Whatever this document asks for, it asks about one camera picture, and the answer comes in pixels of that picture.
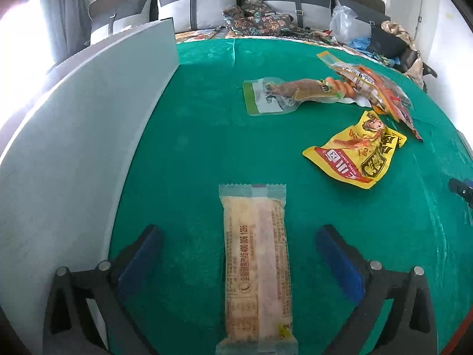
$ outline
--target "green table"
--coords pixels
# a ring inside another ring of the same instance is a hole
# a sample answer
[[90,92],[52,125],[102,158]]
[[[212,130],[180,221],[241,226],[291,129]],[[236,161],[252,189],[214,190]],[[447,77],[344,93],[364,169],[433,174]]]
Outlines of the green table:
[[317,58],[324,50],[264,39],[178,45],[181,65],[135,153],[110,248],[113,259],[150,223],[164,231],[160,264],[127,303],[161,355],[213,354],[225,336],[219,183],[287,185],[294,335],[301,355],[320,354],[353,308],[315,250],[314,234],[323,224],[333,224],[367,259],[386,268],[425,269],[439,348],[469,310],[473,219],[467,203],[449,192],[448,180],[473,178],[473,162],[451,122],[413,82],[369,60],[331,51],[396,81],[415,106],[412,117],[425,140],[384,117],[408,141],[370,190],[333,180],[301,155],[356,123],[364,108],[304,103],[286,115],[247,114],[244,80],[336,77]]

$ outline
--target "bright window light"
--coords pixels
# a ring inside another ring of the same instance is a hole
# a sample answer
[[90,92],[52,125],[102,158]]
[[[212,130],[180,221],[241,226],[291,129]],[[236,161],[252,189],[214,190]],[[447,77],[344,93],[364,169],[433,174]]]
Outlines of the bright window light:
[[0,127],[38,91],[53,65],[39,0],[10,9],[0,20]]

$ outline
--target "blue cloth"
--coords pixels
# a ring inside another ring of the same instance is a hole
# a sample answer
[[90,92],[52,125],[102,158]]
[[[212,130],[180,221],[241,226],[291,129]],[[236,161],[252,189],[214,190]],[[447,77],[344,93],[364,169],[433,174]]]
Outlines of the blue cloth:
[[367,50],[367,48],[371,44],[371,38],[370,37],[358,37],[356,39],[353,39],[348,46],[350,48],[353,48],[357,50],[360,53],[363,53],[364,55],[377,60],[384,65],[386,65],[389,68],[394,67],[394,65],[400,65],[401,61],[399,60],[399,57],[396,57],[395,59],[388,59],[387,57],[381,56],[377,53],[372,53]]

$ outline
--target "yellow snack bag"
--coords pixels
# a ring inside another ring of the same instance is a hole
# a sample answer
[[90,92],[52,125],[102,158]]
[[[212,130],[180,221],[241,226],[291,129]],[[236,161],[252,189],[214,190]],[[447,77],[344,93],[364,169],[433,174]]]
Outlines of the yellow snack bag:
[[389,168],[396,146],[407,138],[385,126],[374,111],[365,111],[360,121],[333,136],[323,147],[307,148],[302,154],[334,179],[369,189]]

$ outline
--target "red label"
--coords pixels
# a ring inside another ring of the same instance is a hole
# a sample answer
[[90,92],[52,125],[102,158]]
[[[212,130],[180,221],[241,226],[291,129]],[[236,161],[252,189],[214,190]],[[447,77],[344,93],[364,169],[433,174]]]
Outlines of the red label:
[[330,165],[333,171],[338,173],[341,177],[362,183],[372,181],[361,175],[356,165],[344,154],[342,149],[314,148],[314,150]]

